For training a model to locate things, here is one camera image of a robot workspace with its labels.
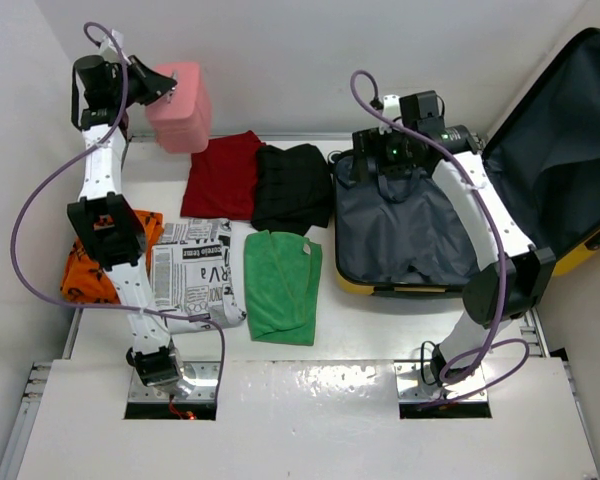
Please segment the pink box with handle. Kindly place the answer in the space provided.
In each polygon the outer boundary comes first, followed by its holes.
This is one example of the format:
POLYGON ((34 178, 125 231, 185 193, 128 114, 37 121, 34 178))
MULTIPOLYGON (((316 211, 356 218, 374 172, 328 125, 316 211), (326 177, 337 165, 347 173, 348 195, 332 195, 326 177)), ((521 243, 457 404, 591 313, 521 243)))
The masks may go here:
POLYGON ((154 70, 177 82, 145 108, 156 142, 171 154, 204 151, 211 134, 212 104, 201 66, 196 62, 172 62, 157 65, 154 70))

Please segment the dark red cloth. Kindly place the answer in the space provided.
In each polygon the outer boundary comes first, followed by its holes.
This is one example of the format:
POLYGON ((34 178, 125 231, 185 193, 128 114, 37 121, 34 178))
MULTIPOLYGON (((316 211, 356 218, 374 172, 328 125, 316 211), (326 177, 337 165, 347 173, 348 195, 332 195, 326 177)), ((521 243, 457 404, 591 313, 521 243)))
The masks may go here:
POLYGON ((258 180, 257 151, 265 146, 253 131, 214 138, 191 155, 181 217, 249 221, 258 180))

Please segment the green microfiber towel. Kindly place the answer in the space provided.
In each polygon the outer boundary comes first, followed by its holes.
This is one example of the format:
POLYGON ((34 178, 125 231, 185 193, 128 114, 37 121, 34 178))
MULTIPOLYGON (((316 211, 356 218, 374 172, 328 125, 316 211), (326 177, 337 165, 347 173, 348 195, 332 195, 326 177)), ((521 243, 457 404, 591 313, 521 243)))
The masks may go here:
POLYGON ((244 290, 253 341, 309 347, 315 342, 323 252, 304 236, 268 230, 244 245, 244 290))

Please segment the newspaper print cloth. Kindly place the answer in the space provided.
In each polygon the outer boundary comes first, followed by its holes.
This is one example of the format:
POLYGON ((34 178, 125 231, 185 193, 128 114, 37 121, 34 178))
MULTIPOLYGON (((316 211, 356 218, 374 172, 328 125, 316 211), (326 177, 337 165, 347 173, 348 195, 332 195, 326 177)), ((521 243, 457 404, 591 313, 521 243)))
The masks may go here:
POLYGON ((157 310, 173 335, 242 324, 246 312, 236 301, 232 284, 232 222, 226 218, 189 219, 166 223, 152 247, 151 283, 157 310))

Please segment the orange black patterned cloth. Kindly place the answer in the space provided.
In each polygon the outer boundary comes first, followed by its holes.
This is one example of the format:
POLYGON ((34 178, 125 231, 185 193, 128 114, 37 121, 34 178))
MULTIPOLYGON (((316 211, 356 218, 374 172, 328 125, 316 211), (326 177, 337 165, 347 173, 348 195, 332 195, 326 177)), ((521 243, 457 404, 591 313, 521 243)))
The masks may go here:
MULTIPOLYGON (((146 234, 146 270, 147 274, 150 274, 152 248, 164 233, 164 217, 162 213, 146 210, 135 210, 135 214, 146 234)), ((112 282, 100 265, 87 255, 79 238, 74 240, 69 252, 60 291, 63 298, 72 303, 120 303, 112 282)))

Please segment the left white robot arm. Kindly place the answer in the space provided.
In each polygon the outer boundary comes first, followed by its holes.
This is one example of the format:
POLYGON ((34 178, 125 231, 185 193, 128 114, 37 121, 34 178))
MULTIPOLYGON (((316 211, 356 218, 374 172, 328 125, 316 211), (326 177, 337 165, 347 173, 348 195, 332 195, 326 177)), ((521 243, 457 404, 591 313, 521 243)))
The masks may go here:
POLYGON ((73 64, 72 122, 87 148, 83 186, 67 214, 89 258, 112 283, 127 307, 133 345, 128 362, 146 387, 185 398, 185 367, 164 317, 158 315, 148 273, 143 223, 122 194, 128 141, 121 125, 129 106, 149 105, 176 81, 116 48, 115 38, 98 41, 98 52, 73 64))

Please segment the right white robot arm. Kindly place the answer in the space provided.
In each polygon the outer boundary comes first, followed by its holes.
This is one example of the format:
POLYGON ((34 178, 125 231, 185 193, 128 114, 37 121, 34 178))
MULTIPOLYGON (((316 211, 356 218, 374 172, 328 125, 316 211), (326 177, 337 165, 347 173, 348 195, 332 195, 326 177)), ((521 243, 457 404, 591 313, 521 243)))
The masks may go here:
POLYGON ((556 259, 539 249, 518 227, 474 153, 456 157, 441 137, 408 128, 399 97, 374 96, 361 107, 380 122, 383 147, 376 157, 378 174, 430 175, 461 221, 480 271, 462 292, 464 311, 453 331, 436 345, 426 384, 452 385, 470 376, 492 348, 495 337, 511 320, 526 314, 542 298, 556 259))

